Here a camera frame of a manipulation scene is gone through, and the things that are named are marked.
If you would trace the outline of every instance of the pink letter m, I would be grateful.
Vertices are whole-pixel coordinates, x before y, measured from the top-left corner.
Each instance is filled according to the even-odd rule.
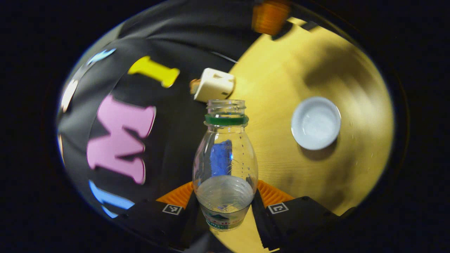
[[[91,169],[96,166],[130,176],[137,184],[145,182],[145,165],[141,158],[132,162],[119,157],[144,151],[144,145],[125,131],[134,130],[139,137],[145,138],[152,130],[156,107],[146,108],[122,103],[108,95],[103,99],[97,112],[97,118],[109,132],[109,135],[94,138],[87,144],[87,162]]]

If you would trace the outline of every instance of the plastic bottle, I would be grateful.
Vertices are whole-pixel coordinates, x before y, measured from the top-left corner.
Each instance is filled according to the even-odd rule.
[[[258,165],[245,133],[244,100],[209,100],[208,127],[193,164],[193,186],[210,227],[242,224],[256,193]]]

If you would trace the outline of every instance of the blue object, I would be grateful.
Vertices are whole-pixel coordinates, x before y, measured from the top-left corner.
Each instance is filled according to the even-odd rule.
[[[102,190],[100,188],[97,188],[97,186],[95,186],[94,182],[91,180],[89,180],[89,187],[90,187],[90,190],[92,191],[92,194],[94,195],[94,197],[102,204],[107,202],[107,203],[110,203],[111,205],[120,207],[125,210],[129,209],[130,207],[134,206],[134,204],[135,204],[134,202],[132,202],[126,198],[117,196],[115,194],[112,194],[112,193]]]
[[[231,175],[231,162],[233,160],[230,140],[214,144],[211,150],[211,176]]]
[[[96,62],[98,62],[100,60],[103,60],[106,57],[108,57],[110,54],[112,54],[114,51],[116,51],[115,48],[113,48],[113,49],[111,49],[109,51],[103,50],[100,53],[94,55],[86,64],[89,65],[91,63],[96,63]]]

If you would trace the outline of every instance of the white plastic lid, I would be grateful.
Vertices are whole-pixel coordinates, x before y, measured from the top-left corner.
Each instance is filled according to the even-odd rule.
[[[304,100],[292,115],[292,135],[305,149],[319,150],[328,147],[337,138],[340,129],[339,109],[324,97]]]

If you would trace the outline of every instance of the yellow foam piece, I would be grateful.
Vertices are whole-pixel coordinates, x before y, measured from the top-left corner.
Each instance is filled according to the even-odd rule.
[[[170,191],[164,196],[158,198],[156,201],[170,205],[181,206],[186,209],[193,190],[194,186],[191,181],[176,188],[175,190]]]
[[[294,197],[292,197],[291,195],[265,183],[263,180],[258,180],[258,191],[261,195],[264,208],[270,205],[294,199]]]
[[[177,68],[168,68],[156,63],[150,59],[150,56],[144,56],[137,60],[128,70],[128,74],[141,74],[161,82],[164,88],[173,85],[180,74]]]

